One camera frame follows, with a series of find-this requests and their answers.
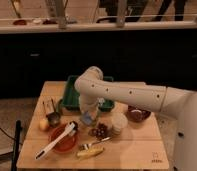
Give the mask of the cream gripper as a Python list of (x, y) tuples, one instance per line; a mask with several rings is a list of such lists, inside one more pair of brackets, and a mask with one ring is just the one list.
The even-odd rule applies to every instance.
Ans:
[(96, 118), (98, 112), (98, 99), (97, 98), (88, 98), (81, 95), (79, 97), (79, 106), (81, 113), (88, 113), (92, 120)]

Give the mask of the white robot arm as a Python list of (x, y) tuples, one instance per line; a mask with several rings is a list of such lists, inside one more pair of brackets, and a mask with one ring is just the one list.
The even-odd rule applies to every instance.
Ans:
[(173, 166), (176, 171), (197, 171), (197, 91), (108, 82), (103, 80), (103, 72), (96, 66), (85, 70), (74, 87), (80, 94), (84, 111), (98, 98), (104, 98), (176, 118)]

